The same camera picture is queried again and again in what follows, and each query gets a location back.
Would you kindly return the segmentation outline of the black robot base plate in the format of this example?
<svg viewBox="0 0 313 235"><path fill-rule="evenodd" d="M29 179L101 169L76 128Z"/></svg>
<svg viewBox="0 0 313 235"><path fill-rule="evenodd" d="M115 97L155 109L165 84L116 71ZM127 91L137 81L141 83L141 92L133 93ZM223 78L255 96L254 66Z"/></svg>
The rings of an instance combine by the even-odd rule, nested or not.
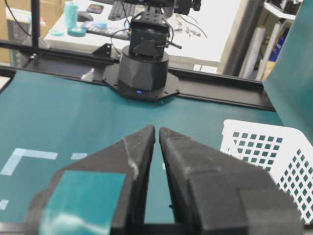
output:
<svg viewBox="0 0 313 235"><path fill-rule="evenodd" d="M158 102L179 94L179 79L169 72L139 71L118 64L106 67L102 82L128 99Z"/></svg>

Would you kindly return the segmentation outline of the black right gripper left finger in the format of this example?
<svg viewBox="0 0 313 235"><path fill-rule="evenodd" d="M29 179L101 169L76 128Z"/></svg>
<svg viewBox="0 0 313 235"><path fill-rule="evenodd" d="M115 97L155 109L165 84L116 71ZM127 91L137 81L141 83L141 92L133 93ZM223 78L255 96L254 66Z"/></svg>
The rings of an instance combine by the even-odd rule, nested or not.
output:
<svg viewBox="0 0 313 235"><path fill-rule="evenodd" d="M122 140L55 171L33 198L29 235L125 235L144 222L155 128Z"/></svg>

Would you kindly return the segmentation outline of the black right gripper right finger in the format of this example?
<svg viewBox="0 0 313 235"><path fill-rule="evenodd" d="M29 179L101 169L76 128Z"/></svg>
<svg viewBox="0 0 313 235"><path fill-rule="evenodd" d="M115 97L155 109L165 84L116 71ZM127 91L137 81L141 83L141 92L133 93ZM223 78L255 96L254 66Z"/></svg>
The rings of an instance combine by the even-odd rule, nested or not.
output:
<svg viewBox="0 0 313 235"><path fill-rule="evenodd" d="M263 169L162 127L175 221L199 235L301 235L290 196Z"/></svg>

